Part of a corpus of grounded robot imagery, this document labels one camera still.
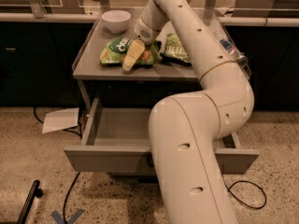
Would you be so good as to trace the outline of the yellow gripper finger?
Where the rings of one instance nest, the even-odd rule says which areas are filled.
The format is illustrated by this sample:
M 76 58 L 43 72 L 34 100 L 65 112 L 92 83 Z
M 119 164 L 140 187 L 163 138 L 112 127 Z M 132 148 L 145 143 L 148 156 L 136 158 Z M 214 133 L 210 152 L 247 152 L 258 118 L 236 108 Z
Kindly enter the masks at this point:
M 129 49 L 124 57 L 122 69 L 125 73 L 131 71 L 135 65 L 138 58 L 142 55 L 145 50 L 145 44 L 140 39 L 135 39 L 132 41 Z

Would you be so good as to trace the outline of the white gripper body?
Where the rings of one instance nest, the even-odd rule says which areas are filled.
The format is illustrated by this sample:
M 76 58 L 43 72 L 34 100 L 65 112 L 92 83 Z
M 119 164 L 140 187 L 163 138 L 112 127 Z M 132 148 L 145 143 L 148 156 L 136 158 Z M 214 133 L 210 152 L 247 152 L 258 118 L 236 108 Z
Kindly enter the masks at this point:
M 151 17 L 140 16 L 135 24 L 134 32 L 144 44 L 150 45 L 161 32 L 161 22 Z

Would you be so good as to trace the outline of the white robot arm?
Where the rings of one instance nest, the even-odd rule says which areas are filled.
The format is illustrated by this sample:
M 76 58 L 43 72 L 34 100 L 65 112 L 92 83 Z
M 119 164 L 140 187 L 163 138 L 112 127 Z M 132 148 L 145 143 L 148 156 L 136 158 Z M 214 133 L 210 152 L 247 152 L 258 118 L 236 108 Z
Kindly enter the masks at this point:
M 123 67 L 130 70 L 167 22 L 200 91 L 168 96 L 149 115 L 149 141 L 169 224 L 238 224 L 213 143 L 242 127 L 254 95 L 234 58 L 193 12 L 190 0 L 149 0 Z

